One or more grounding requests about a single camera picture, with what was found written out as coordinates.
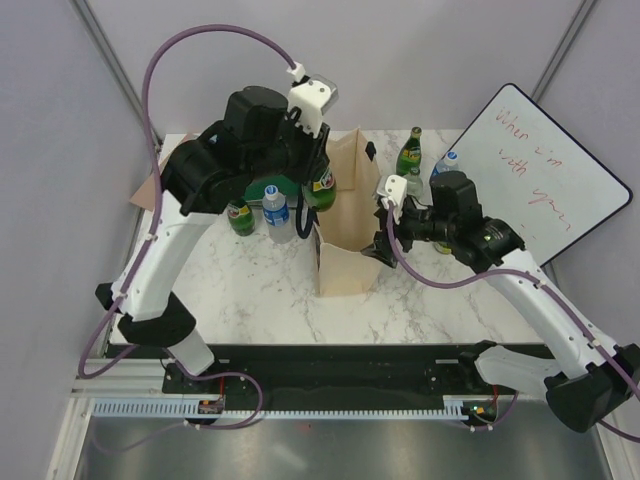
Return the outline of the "beige canvas tote bag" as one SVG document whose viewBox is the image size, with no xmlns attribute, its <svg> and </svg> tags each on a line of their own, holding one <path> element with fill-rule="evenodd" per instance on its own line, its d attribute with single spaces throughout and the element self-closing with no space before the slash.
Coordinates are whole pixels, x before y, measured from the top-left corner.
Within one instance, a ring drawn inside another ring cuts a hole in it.
<svg viewBox="0 0 640 480">
<path fill-rule="evenodd" d="M 379 261 L 362 254 L 379 229 L 374 193 L 381 174 L 375 146 L 356 129 L 330 140 L 326 152 L 336 180 L 336 199 L 318 215 L 312 233 L 316 294 L 363 294 L 382 268 Z"/>
</svg>

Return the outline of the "blue-capped water bottle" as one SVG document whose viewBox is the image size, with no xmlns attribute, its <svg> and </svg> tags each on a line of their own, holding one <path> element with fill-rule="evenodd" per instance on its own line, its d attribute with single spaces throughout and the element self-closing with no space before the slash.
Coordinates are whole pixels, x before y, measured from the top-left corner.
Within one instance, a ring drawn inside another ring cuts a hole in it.
<svg viewBox="0 0 640 480">
<path fill-rule="evenodd" d="M 459 171 L 458 155 L 454 151 L 447 152 L 434 165 L 430 177 L 433 178 L 445 172 Z"/>
<path fill-rule="evenodd" d="M 276 244 L 286 244 L 293 238 L 286 197 L 276 185 L 267 185 L 262 199 L 262 210 L 270 238 Z"/>
</svg>

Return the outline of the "clear green-capped bottle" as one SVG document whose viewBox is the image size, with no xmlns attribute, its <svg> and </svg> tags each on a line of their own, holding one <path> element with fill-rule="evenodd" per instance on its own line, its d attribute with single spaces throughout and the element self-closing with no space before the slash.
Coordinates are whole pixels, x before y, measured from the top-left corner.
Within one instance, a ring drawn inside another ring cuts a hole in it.
<svg viewBox="0 0 640 480">
<path fill-rule="evenodd" d="M 411 167 L 404 179 L 407 181 L 407 195 L 419 200 L 424 191 L 420 168 L 417 166 Z"/>
</svg>

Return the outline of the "green Perrier glass bottle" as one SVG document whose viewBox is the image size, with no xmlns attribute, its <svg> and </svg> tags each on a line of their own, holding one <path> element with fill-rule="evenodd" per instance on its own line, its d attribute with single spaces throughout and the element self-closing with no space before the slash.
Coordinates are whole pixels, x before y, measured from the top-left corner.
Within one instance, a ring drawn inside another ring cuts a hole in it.
<svg viewBox="0 0 640 480">
<path fill-rule="evenodd" d="M 412 168 L 419 168 L 422 161 L 421 148 L 422 129 L 415 126 L 407 141 L 404 143 L 398 154 L 395 173 L 400 176 L 407 175 Z"/>
</svg>

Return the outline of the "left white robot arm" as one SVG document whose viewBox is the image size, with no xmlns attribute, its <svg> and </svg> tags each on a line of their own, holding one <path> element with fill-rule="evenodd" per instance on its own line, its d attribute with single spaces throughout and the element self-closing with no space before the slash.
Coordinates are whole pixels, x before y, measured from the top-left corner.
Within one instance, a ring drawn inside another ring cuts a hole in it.
<svg viewBox="0 0 640 480">
<path fill-rule="evenodd" d="M 118 328 L 134 345 L 166 348 L 186 369 L 185 382 L 208 393 L 219 382 L 214 355 L 172 288 L 215 218 L 255 181 L 283 175 L 302 185 L 329 165 L 324 113 L 336 87 L 316 77 L 282 95 L 249 86 L 228 99 L 223 119 L 178 145 L 160 177 L 152 230 L 113 283 L 97 286 L 102 306 L 121 314 Z"/>
</svg>

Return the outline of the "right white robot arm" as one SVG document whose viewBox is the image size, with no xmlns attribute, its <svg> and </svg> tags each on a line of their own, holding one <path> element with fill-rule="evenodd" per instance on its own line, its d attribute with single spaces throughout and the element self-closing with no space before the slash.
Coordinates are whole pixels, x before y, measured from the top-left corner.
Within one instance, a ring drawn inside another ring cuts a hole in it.
<svg viewBox="0 0 640 480">
<path fill-rule="evenodd" d="M 408 182 L 379 180 L 380 229 L 364 255 L 437 289 L 486 281 L 527 321 L 552 356 L 543 359 L 485 341 L 463 356 L 458 381 L 477 394 L 502 386 L 546 401 L 566 427 L 584 433 L 639 394 L 639 347 L 620 345 L 581 314 L 541 271 L 523 239 L 503 220 L 486 216 L 475 184 L 462 172 L 430 183 L 432 204 L 417 207 Z M 445 284 L 414 270 L 404 258 L 414 242 L 445 243 L 473 276 Z"/>
</svg>

